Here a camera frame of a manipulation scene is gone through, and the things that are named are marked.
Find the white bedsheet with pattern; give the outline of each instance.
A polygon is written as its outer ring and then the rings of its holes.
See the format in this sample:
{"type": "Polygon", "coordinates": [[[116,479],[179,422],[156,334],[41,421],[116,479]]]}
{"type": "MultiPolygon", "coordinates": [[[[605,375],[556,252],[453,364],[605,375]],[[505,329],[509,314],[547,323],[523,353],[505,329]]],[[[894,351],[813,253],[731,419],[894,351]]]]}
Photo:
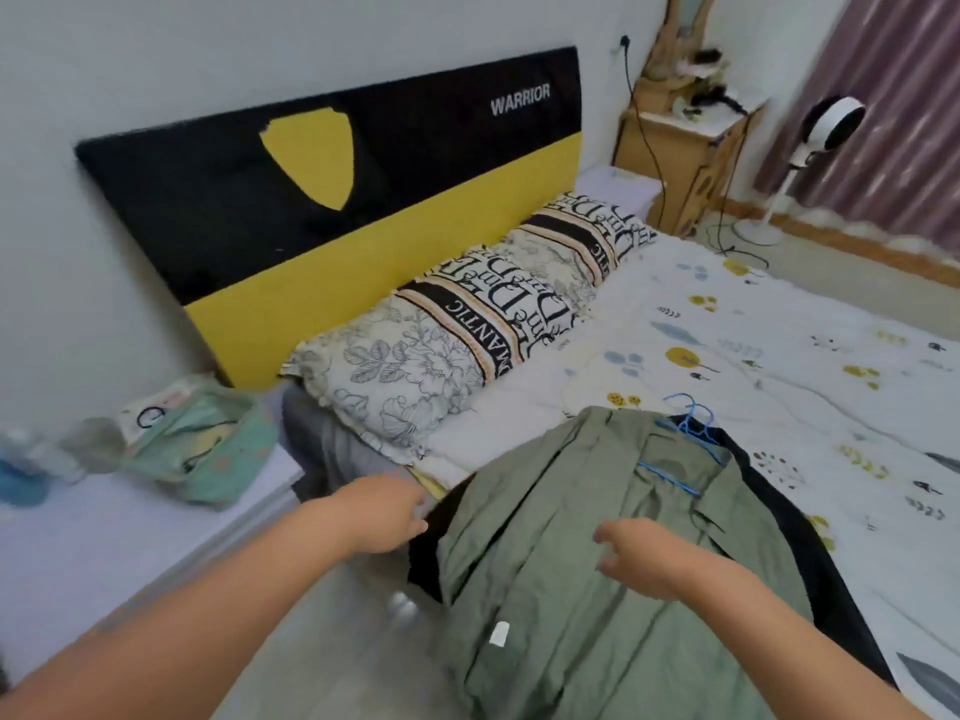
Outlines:
{"type": "Polygon", "coordinates": [[[661,237],[420,466],[452,486],[584,407],[679,414],[678,393],[810,517],[904,694],[960,716],[960,343],[661,237]]]}

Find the purple curtain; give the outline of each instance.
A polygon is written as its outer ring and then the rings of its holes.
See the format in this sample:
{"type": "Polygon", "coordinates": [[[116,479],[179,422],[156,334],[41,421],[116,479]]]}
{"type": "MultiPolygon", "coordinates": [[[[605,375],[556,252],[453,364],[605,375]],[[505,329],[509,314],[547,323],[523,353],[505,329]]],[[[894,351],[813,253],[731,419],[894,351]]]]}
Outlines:
{"type": "Polygon", "coordinates": [[[754,187],[783,182],[810,108],[836,94],[869,111],[790,194],[850,222],[960,253],[960,0],[850,0],[754,187]]]}

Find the white wall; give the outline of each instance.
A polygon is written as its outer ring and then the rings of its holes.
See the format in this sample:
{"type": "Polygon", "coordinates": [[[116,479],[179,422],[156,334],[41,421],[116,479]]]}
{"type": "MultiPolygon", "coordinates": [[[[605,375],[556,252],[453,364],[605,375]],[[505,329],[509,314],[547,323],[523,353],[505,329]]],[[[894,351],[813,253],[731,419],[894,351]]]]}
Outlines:
{"type": "Polygon", "coordinates": [[[730,196],[747,201],[763,158],[800,95],[847,0],[716,0],[706,41],[730,60],[728,80],[771,97],[760,128],[743,148],[730,196]]]}
{"type": "Polygon", "coordinates": [[[0,424],[54,432],[210,364],[80,139],[576,44],[608,161],[666,0],[3,0],[0,424]]]}

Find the headboard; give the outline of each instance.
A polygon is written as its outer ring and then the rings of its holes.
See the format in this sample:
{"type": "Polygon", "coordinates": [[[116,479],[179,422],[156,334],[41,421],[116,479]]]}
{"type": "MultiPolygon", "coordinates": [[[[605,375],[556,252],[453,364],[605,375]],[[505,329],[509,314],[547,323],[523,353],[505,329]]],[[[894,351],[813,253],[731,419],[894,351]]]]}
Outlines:
{"type": "Polygon", "coordinates": [[[575,47],[80,142],[235,386],[570,190],[575,47]]]}

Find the green bag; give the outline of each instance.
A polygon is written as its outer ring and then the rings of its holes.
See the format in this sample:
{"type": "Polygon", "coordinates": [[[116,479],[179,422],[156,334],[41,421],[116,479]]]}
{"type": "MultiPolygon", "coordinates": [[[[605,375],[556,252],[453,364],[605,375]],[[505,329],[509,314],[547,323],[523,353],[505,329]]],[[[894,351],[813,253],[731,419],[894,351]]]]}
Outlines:
{"type": "Polygon", "coordinates": [[[181,500],[226,508],[254,482],[277,439],[270,411],[255,396],[208,384],[153,424],[122,469],[181,500]]]}

